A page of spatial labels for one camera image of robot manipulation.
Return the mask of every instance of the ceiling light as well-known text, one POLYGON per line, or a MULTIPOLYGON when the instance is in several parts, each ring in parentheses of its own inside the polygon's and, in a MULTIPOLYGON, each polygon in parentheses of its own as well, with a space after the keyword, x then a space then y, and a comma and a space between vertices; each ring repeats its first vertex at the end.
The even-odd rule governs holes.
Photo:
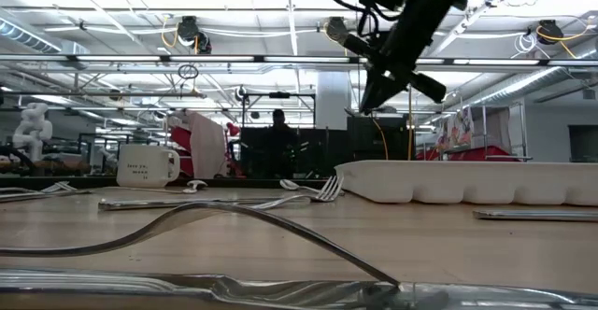
POLYGON ((455 59, 455 64, 488 64, 488 65, 535 65, 540 63, 536 59, 455 59))
POLYGON ((98 120, 103 120, 104 119, 104 117, 101 117, 101 116, 99 116, 99 115, 97 115, 95 113, 92 113, 92 112, 88 112, 87 110, 81 110, 80 113, 83 114, 83 115, 85 115, 85 116, 88 116, 88 117, 90 117, 92 119, 98 119, 98 120))
POLYGON ((269 63, 348 63, 349 57, 293 57, 278 56, 265 57, 269 63))
POLYGON ((35 97, 35 99, 51 102, 58 105, 69 105, 72 103, 70 100, 63 98, 62 96, 56 95, 32 95, 32 97, 35 97))
POLYGON ((172 56, 173 62, 253 62, 253 56, 212 56, 212 55, 185 55, 172 56))
POLYGON ((444 59, 427 59, 427 58, 421 58, 421 59, 418 59, 417 61, 415 61, 415 63, 418 63, 418 64, 443 63, 444 61, 445 61, 444 59))
POLYGON ((52 54, 0 54, 0 61, 43 61, 43 62, 66 62, 66 56, 52 54))
POLYGON ((119 110, 116 107, 72 107, 73 110, 102 110, 102 111, 117 111, 119 110))
POLYGON ((560 66, 598 66, 598 61, 583 61, 583 60, 562 60, 562 61, 549 61, 548 65, 560 65, 560 66))
POLYGON ((172 53, 170 53, 170 51, 167 48, 158 48, 158 50, 166 52, 168 55, 172 55, 172 53))
POLYGON ((141 124, 137 121, 134 120, 127 120, 127 119, 110 119, 118 124, 124 124, 124 125, 138 125, 141 124))
POLYGON ((77 58, 84 62, 159 62, 159 56, 93 56, 79 55, 77 58))

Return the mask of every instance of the wooden table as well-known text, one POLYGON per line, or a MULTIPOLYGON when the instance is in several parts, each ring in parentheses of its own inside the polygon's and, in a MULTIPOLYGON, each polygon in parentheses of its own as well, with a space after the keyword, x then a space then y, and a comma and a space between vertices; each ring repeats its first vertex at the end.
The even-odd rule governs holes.
MULTIPOLYGON (((281 190, 209 189, 197 197, 280 194, 281 190)), ((113 240, 165 210, 98 213, 100 199, 161 197, 161 193, 101 189, 93 195, 2 204, 0 246, 71 247, 113 240)), ((476 220, 471 213, 476 208, 480 206, 375 204, 347 194, 335 203, 304 204, 273 213, 312 228, 401 281, 598 293, 598 223, 476 220)), ((105 254, 0 258, 0 266, 213 273, 264 280, 370 279, 293 234, 232 214, 197 221, 105 254)))

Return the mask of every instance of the yellow cable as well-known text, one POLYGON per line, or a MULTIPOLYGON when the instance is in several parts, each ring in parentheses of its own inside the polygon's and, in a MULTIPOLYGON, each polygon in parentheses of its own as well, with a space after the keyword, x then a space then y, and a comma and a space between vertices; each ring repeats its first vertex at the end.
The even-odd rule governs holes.
MULTIPOLYGON (((165 28, 166 28, 166 19, 164 19, 163 29, 165 29, 165 28)), ((168 48, 175 47, 175 45, 177 44, 177 40, 178 40, 178 23, 177 23, 177 30, 175 30, 175 41, 172 42, 172 44, 168 44, 168 42, 166 41, 166 37, 164 36, 164 31, 162 32, 162 41, 168 48)))
POLYGON ((382 144, 384 144, 384 155, 386 156, 386 161, 389 159, 389 149, 386 146, 386 138, 384 137, 384 132, 382 132, 382 128, 380 128, 380 125, 377 124, 376 119, 374 119, 374 114, 370 114, 370 117, 372 118, 372 121, 374 122, 374 124, 376 124, 377 129, 380 131, 380 134, 382 135, 382 144))
POLYGON ((544 37, 544 38, 546 38, 546 39, 550 39, 550 40, 556 40, 556 41, 567 41, 567 40, 571 40, 571 39, 579 38, 579 37, 581 37, 581 36, 585 35, 585 34, 588 32, 588 30, 590 29, 590 27, 589 27, 589 26, 586 26, 586 29, 585 29, 585 30, 584 30, 584 31, 583 31, 581 34, 578 34, 578 35, 572 35, 572 36, 569 36, 569 37, 564 37, 564 38, 557 38, 557 37, 553 37, 553 36, 549 36, 549 35, 544 35, 544 34, 540 33, 540 29, 542 29, 542 25, 538 26, 538 27, 535 29, 535 31, 536 31, 536 32, 537 32, 537 33, 538 33, 540 36, 542 36, 542 37, 544 37))
POLYGON ((413 119, 411 116, 411 86, 409 86, 409 147, 407 148, 409 150, 409 153, 407 154, 407 160, 411 161, 411 152, 413 151, 412 148, 412 144, 413 144, 413 130, 415 129, 415 127, 413 127, 413 119))
POLYGON ((563 42, 560 42, 560 43, 561 43, 561 45, 564 47, 564 50, 566 50, 566 51, 567 51, 567 53, 569 53, 569 55, 571 55, 571 56, 573 57, 573 59, 577 59, 576 55, 575 55, 575 54, 573 54, 573 52, 572 52, 572 51, 571 51, 569 48, 567 48, 567 46, 566 46, 566 45, 564 45, 564 43, 563 43, 563 42))

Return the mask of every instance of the person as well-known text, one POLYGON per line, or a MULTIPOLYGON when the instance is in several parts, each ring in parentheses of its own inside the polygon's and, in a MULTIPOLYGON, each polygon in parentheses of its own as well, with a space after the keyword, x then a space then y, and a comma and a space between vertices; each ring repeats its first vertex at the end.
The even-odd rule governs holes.
POLYGON ((291 155, 298 137, 285 120, 282 109, 272 112, 273 125, 264 136, 270 176, 291 177, 293 173, 291 155))

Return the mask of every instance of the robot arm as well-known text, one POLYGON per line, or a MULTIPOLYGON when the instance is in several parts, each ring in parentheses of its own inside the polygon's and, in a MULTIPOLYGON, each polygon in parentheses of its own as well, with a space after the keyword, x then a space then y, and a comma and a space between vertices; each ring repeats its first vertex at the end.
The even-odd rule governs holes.
POLYGON ((346 49, 368 58, 366 64, 367 81, 360 112, 369 112, 406 89, 411 84, 437 103, 445 96, 447 88, 436 80, 417 74, 413 70, 416 61, 426 46, 432 44, 434 31, 444 19, 451 6, 465 8, 467 0, 360 0, 365 7, 348 5, 341 0, 336 3, 349 9, 362 12, 357 34, 368 37, 361 40, 351 35, 344 24, 330 21, 326 33, 346 49), (389 17, 380 11, 379 6, 390 10, 402 7, 400 15, 389 17), (374 32, 363 34, 365 21, 374 20, 374 32), (377 17, 386 21, 396 21, 389 32, 378 30, 377 17))

